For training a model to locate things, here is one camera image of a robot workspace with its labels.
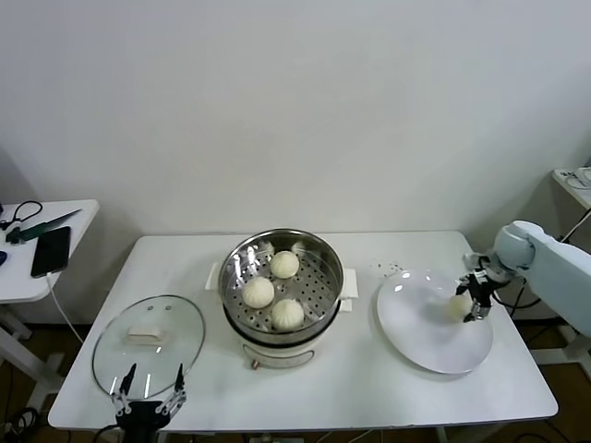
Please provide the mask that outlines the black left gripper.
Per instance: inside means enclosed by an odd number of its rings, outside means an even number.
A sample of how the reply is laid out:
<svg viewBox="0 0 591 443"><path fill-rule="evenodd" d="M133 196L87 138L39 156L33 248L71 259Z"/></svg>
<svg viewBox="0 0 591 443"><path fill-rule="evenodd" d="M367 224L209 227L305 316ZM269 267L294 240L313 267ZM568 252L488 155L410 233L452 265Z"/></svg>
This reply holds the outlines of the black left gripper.
<svg viewBox="0 0 591 443"><path fill-rule="evenodd" d="M131 401L128 397L137 364L134 363L117 389L111 394L115 408L115 421L123 431L124 443L151 443L156 441L159 430L170 423L170 415L182 408L187 400L184 365L177 370L173 392L163 401Z"/></svg>

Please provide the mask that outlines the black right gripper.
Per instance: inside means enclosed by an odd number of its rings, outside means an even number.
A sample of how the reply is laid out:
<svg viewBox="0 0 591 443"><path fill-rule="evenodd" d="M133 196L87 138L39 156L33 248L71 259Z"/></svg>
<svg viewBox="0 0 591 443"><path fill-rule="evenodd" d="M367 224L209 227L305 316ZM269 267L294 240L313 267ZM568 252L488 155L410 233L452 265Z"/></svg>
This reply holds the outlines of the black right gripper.
<svg viewBox="0 0 591 443"><path fill-rule="evenodd" d="M491 309L491 297L496 290L493 281L484 270L474 270L462 276L455 290L456 295L470 293L472 304L463 317L464 323L483 320Z"/></svg>

